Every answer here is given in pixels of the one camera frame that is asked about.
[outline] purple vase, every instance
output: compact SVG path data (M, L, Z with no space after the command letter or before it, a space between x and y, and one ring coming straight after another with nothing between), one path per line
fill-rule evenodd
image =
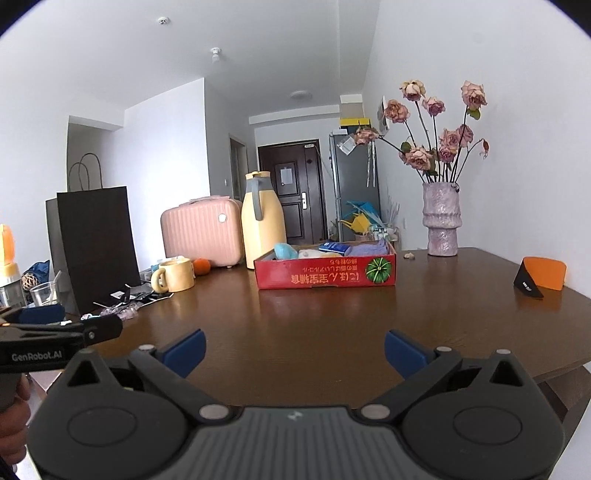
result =
M456 229L462 226L458 190L456 184L449 182L423 184L423 225L429 228L429 255L457 255Z

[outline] paper sign on door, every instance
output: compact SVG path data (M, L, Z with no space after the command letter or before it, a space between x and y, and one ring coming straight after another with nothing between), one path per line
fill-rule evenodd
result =
M292 175L291 168L282 168L281 169L281 184L282 185L291 185L294 183L293 175Z

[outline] red cardboard box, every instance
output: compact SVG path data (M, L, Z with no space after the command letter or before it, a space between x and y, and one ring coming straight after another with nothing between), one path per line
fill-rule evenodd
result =
M396 252L392 245L388 248L390 253L381 257L296 260L276 260L271 251L255 260L256 284L260 290L391 286L396 283Z

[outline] ceramic mug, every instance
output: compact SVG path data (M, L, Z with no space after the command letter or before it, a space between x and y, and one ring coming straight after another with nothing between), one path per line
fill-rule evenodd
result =
M150 281L156 293L176 292L195 285L193 263L188 258L176 258L160 264Z

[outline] dark brown door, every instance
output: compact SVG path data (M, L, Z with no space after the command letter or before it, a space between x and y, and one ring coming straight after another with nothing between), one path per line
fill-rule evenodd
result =
M287 242L313 245L326 239L326 214L318 140L259 147L262 171L271 183L285 217Z

